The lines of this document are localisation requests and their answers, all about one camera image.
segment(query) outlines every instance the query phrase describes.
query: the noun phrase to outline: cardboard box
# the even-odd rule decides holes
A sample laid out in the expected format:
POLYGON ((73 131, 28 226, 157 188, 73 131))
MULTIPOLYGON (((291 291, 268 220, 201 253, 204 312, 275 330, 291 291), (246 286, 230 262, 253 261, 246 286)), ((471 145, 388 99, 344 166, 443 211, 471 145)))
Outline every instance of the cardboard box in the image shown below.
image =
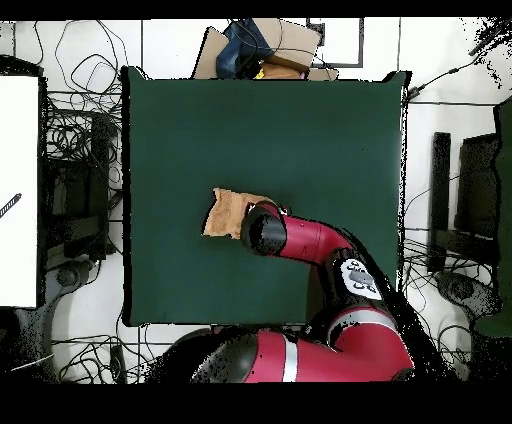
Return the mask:
POLYGON ((334 81, 338 78, 337 69, 311 68, 308 74, 309 81, 334 81))
POLYGON ((262 79, 300 79, 299 71, 286 66, 263 63, 261 68, 264 75, 262 79))
POLYGON ((272 49, 279 47, 279 50, 266 58, 265 62, 286 66, 299 72, 308 71, 320 41, 318 32, 278 18, 253 18, 253 21, 268 46, 272 49))
POLYGON ((217 78, 217 56, 228 45, 228 37, 213 27, 207 28, 196 67, 192 73, 193 79, 217 78))

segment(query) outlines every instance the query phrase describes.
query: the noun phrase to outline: brown paper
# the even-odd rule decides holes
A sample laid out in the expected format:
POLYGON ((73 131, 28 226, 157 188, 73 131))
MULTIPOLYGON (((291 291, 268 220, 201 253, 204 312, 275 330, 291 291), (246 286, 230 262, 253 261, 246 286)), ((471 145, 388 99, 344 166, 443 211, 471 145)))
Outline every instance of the brown paper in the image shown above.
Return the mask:
POLYGON ((262 79, 300 79, 300 72, 286 66, 262 63, 262 79))
POLYGON ((213 205, 203 235, 219 237, 230 235, 231 238, 240 239, 240 227, 248 203, 257 203, 262 200, 272 201, 268 197, 249 193, 236 193, 231 190, 214 188, 215 204, 213 205))

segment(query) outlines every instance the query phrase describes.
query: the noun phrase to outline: white panel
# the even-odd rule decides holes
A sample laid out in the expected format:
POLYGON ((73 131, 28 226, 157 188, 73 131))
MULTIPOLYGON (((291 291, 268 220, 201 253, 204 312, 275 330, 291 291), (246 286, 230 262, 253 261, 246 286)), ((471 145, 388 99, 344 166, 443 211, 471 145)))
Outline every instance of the white panel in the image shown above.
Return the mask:
POLYGON ((36 306, 38 78, 0 76, 0 306, 36 306))

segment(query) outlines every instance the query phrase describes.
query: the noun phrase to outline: white stripe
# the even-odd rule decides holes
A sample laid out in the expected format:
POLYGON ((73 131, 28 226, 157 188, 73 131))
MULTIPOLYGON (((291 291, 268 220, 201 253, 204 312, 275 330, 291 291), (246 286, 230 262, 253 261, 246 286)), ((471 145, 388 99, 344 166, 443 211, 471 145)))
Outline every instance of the white stripe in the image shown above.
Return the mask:
POLYGON ((284 362, 284 373, 283 373, 283 382, 286 383, 294 383, 297 379, 297 345, 295 343, 290 342, 285 336, 285 352, 286 359, 284 362))
POLYGON ((327 342, 329 343, 329 341, 331 340, 331 332, 334 329, 334 327, 336 327, 337 325, 352 326, 352 325, 354 325, 354 323, 378 324, 378 325, 387 327, 390 330, 394 331, 396 334, 398 334, 398 332, 396 331, 396 328, 395 328, 395 324, 386 315, 384 315, 381 312, 371 311, 368 309, 362 309, 359 311, 350 312, 348 314, 345 314, 345 315, 342 315, 341 317, 339 317, 331 325, 331 328, 329 328, 329 332, 327 333, 327 342))

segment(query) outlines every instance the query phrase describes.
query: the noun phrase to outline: desk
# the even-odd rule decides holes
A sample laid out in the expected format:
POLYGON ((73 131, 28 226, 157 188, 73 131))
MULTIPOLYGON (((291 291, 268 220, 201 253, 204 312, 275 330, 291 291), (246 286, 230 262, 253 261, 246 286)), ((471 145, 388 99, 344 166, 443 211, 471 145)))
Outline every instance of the desk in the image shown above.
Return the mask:
POLYGON ((166 81, 124 68, 125 324, 305 322, 308 265, 201 236, 214 187, 349 229, 394 285, 406 80, 166 81))

